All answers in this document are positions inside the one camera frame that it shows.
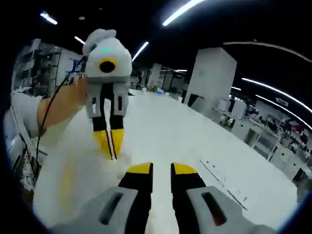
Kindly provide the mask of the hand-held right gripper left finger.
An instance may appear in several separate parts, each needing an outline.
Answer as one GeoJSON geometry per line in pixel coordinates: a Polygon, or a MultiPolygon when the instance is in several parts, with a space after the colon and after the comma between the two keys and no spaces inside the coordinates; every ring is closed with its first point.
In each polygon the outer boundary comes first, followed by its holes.
{"type": "Polygon", "coordinates": [[[153,163],[131,166],[119,185],[90,200],[81,221],[83,234],[143,234],[153,192],[153,163]]]}

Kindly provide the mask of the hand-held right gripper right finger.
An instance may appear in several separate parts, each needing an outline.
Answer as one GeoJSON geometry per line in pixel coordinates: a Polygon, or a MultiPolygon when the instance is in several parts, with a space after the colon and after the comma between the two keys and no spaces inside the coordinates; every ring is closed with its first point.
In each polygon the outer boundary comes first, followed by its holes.
{"type": "Polygon", "coordinates": [[[181,234],[245,234],[241,207],[190,166],[171,164],[173,209],[181,234]]]}

